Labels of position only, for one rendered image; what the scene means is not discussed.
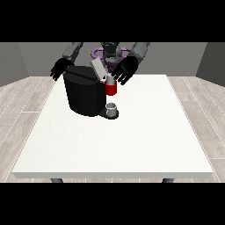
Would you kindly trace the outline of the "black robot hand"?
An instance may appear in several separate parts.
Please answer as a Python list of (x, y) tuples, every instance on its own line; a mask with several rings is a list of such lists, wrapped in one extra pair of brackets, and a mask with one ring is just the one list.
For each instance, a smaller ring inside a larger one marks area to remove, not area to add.
[(51, 68), (50, 76), (57, 81), (58, 78), (65, 72), (66, 68), (73, 66), (74, 63), (71, 60), (61, 58)]
[(112, 77), (121, 85), (124, 85), (138, 69), (138, 59), (135, 56), (127, 56), (117, 65)]

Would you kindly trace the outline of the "red pod holder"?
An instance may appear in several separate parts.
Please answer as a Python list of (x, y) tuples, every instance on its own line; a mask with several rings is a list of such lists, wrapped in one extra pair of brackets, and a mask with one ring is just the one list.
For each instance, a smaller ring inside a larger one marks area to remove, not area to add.
[(113, 96), (117, 93), (117, 82), (114, 84), (108, 84), (105, 82), (105, 94), (108, 96)]

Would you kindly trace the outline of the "pale grey machine lid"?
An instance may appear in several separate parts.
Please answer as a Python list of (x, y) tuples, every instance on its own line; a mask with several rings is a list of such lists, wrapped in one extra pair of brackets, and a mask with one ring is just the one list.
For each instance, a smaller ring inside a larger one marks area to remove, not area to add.
[(93, 68), (98, 80), (102, 80), (107, 75), (107, 72), (99, 58), (92, 60), (90, 65)]

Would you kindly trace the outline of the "black coffee machine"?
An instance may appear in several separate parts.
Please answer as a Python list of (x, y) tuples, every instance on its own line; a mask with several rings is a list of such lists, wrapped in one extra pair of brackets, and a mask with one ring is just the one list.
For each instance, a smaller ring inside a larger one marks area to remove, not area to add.
[(98, 80), (92, 67), (69, 66), (63, 74), (69, 107), (83, 116), (102, 116), (109, 120), (119, 117), (119, 111), (113, 117), (106, 115), (105, 82)]

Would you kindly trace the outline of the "small grey cup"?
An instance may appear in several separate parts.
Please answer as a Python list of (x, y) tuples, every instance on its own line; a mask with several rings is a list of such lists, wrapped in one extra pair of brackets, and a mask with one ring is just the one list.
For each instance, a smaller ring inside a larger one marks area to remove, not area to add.
[(117, 106), (114, 103), (108, 103), (105, 106), (106, 109), (106, 115), (109, 117), (113, 117), (117, 113)]

